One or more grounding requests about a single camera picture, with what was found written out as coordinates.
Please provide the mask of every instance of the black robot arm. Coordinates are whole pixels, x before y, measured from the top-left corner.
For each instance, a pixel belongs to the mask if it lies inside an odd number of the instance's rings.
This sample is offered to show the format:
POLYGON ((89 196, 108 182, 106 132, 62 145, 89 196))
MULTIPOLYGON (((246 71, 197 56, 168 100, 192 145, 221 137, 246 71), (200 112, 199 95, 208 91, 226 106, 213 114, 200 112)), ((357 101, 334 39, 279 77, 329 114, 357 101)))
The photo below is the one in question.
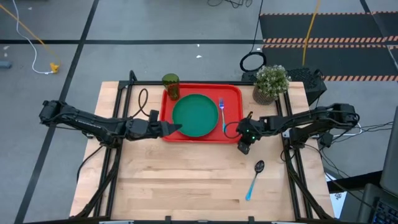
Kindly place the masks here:
POLYGON ((181 124, 170 124, 158 121, 158 111, 151 110, 148 121, 137 118, 103 118, 95 114, 78 110, 62 101, 44 101, 39 118, 47 126, 66 124, 91 134, 101 145, 118 147, 123 139, 137 141, 140 139, 168 136, 182 127, 181 124))
POLYGON ((244 154, 249 153, 250 145, 263 136, 273 136, 286 132, 290 145, 302 148, 307 139, 316 134, 328 134, 336 128, 350 130, 359 121, 358 114, 349 104, 335 103, 331 106, 320 106, 314 110, 293 114, 292 116, 263 116, 258 121, 252 120, 252 112, 242 119, 236 131, 242 134, 238 149, 244 154))

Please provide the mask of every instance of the white cable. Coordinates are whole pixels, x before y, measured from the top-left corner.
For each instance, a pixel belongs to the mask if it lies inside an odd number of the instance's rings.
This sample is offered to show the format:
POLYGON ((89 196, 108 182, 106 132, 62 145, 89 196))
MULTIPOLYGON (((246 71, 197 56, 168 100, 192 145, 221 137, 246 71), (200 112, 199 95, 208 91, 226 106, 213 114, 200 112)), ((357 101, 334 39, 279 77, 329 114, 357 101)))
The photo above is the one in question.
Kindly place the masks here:
POLYGON ((15 0, 12 0, 12 3, 14 3, 15 11, 16 11, 16 13, 17 13, 17 27, 16 27, 16 31, 17 31, 17 33, 18 33, 21 37, 25 38, 25 39, 30 43, 30 45, 32 46, 33 50, 35 51, 35 59, 33 60, 33 63, 32 63, 32 69, 33 69, 33 71, 34 71, 35 73, 38 73, 38 74, 45 74, 45 75, 48 75, 48 74, 53 73, 53 71, 51 71, 51 72, 39 72, 39 71, 37 71, 37 70, 35 69, 35 63, 36 63, 36 58, 37 58, 37 51, 36 51, 36 48, 35 48, 35 46, 32 44, 32 42, 29 40, 29 38, 27 38, 26 36, 22 35, 22 34, 19 32, 19 11, 18 11, 17 4, 15 3, 15 0))
POLYGON ((362 134, 362 127, 361 127, 361 125, 359 124, 359 122, 358 122, 358 126, 359 126, 359 133, 355 133, 355 134, 344 134, 343 136, 355 136, 355 135, 362 134))
MULTIPOLYGON (((359 135, 359 134, 362 134, 362 127, 361 127, 361 125, 360 125, 360 123, 358 122, 358 127, 359 127, 359 133, 354 133, 354 134, 344 134, 343 136, 355 136, 355 135, 359 135)), ((335 137, 338 137, 338 136, 341 136, 340 134, 335 134, 333 137, 335 138, 335 137)), ((319 138, 319 134, 317 134, 317 135, 314 135, 314 136, 311 136, 311 138, 313 138, 313 139, 318 139, 319 138)))

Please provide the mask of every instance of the spoon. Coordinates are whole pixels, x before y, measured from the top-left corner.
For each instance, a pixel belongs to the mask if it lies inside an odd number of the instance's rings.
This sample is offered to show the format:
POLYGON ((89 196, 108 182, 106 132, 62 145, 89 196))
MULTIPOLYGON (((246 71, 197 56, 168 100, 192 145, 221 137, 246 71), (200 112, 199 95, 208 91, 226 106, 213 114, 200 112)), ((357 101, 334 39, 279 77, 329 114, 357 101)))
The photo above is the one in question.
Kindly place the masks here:
POLYGON ((249 201, 251 198, 251 192, 253 191, 254 183, 256 181, 256 177, 259 173, 261 173, 264 170, 264 161, 258 161, 256 165, 254 166, 254 170, 256 171, 256 175, 253 178, 253 181, 251 182, 250 189, 248 191, 248 194, 246 195, 246 200, 249 201))

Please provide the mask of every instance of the wooden table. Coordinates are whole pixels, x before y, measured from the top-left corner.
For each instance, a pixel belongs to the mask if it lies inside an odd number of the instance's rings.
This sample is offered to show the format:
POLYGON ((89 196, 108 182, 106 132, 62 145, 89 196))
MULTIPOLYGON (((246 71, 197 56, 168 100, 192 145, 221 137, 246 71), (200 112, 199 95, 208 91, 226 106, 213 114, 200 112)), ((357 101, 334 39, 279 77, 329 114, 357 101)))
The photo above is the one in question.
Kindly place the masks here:
MULTIPOLYGON (((95 114, 111 117, 117 92, 117 82, 103 82, 95 114)), ((145 111, 160 110, 162 86, 132 88, 129 116, 138 110, 138 93, 149 91, 145 111)), ((277 115, 275 103, 262 106, 252 98, 253 86, 239 86, 243 97, 243 113, 253 111, 259 116, 277 115)), ((123 98, 119 117, 123 110, 123 98)), ((302 83, 292 82, 289 90, 293 113, 308 110, 302 83)), ((281 98, 284 115, 285 103, 281 98)), ((137 118, 147 119, 143 114, 137 118)), ((317 147, 315 140, 307 144, 317 147)), ((98 147, 88 140, 85 157, 98 147)), ((124 141, 112 219, 164 220, 294 220, 285 164, 280 159, 280 135, 264 137, 244 155, 236 144, 171 143, 162 139, 124 141), (266 167, 258 175, 251 201, 245 195, 254 177, 254 165, 264 160, 266 167)), ((103 157, 102 150, 81 170, 70 215, 76 215, 98 188, 103 157)), ((303 167, 309 191, 325 211, 333 216, 330 196, 319 153, 301 149, 303 167)), ((104 214, 108 193, 104 194, 101 213, 104 214)), ((305 217, 302 195, 298 189, 301 216, 305 217)))

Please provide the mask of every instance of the plastic tray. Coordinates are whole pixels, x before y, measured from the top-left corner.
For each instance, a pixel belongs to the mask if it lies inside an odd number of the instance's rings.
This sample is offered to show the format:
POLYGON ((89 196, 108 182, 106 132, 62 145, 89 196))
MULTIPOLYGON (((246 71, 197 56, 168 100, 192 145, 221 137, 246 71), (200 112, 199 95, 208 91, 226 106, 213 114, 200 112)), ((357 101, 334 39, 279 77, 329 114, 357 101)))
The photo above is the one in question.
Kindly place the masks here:
MULTIPOLYGON (((224 99, 224 115, 225 123, 228 124, 232 121, 240 121, 243 118, 242 110, 242 93, 241 90, 233 85, 212 85, 212 84, 194 84, 194 83, 181 83, 180 84, 180 98, 189 94, 199 93, 206 95, 212 99, 218 106, 218 100, 220 97, 224 99)), ((160 110, 160 120, 168 121, 173 123, 172 112, 174 105, 177 101, 172 101, 167 92, 163 92, 162 97, 162 109, 160 110)), ((173 134, 163 137, 165 141, 172 142, 207 142, 207 143, 236 143, 239 141, 239 137, 230 139, 227 138, 223 133, 223 119, 221 117, 221 110, 219 113, 219 120, 216 128, 209 134, 199 137, 192 138, 183 135, 179 131, 173 134)), ((228 136, 236 136, 237 123, 230 124, 227 127, 228 136)))

